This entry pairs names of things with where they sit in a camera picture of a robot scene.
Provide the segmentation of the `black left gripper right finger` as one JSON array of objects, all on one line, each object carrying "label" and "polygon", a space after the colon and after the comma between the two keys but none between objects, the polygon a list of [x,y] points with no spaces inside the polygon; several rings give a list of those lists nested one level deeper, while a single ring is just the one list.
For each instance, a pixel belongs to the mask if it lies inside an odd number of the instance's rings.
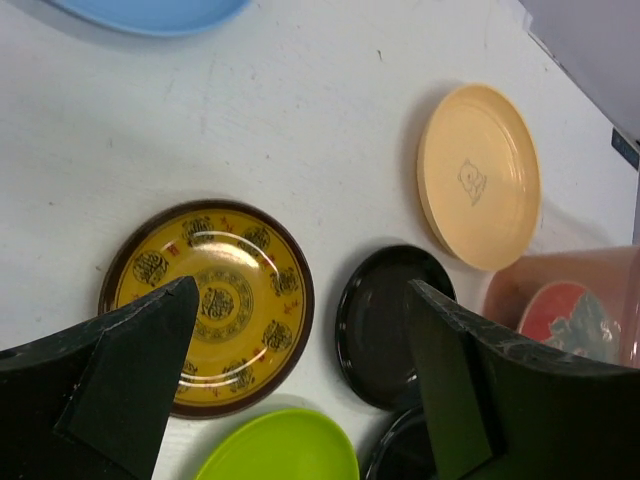
[{"label": "black left gripper right finger", "polygon": [[441,479],[635,479],[639,373],[530,340],[412,280],[405,326]]}]

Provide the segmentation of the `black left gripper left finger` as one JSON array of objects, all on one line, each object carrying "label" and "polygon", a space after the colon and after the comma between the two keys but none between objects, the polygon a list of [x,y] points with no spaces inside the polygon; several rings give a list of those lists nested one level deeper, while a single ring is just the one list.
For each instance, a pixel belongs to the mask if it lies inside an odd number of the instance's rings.
[{"label": "black left gripper left finger", "polygon": [[2,351],[2,478],[151,478],[198,305],[181,277]]}]

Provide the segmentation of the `orange plastic plate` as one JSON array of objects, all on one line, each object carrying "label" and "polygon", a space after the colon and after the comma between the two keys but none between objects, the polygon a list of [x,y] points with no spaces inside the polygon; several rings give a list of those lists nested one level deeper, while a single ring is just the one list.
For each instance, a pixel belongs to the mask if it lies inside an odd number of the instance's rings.
[{"label": "orange plastic plate", "polygon": [[500,91],[468,84],[446,95],[421,137],[416,175],[434,236],[462,262],[498,271],[528,249],[542,203],[538,155]]}]

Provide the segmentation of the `light blue plastic plate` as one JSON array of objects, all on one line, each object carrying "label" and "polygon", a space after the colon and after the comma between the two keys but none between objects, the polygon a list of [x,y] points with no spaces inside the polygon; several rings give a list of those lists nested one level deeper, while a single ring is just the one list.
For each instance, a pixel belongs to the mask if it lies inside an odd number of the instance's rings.
[{"label": "light blue plastic plate", "polygon": [[152,37],[206,32],[239,14],[244,0],[62,0],[51,4],[108,29]]}]

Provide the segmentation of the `red teal floral plate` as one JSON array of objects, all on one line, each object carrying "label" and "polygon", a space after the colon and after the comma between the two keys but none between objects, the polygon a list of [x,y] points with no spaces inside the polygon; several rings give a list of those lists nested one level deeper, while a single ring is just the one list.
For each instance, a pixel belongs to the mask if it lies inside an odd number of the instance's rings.
[{"label": "red teal floral plate", "polygon": [[532,297],[517,332],[565,353],[616,364],[620,326],[600,299],[575,282],[552,282]]}]

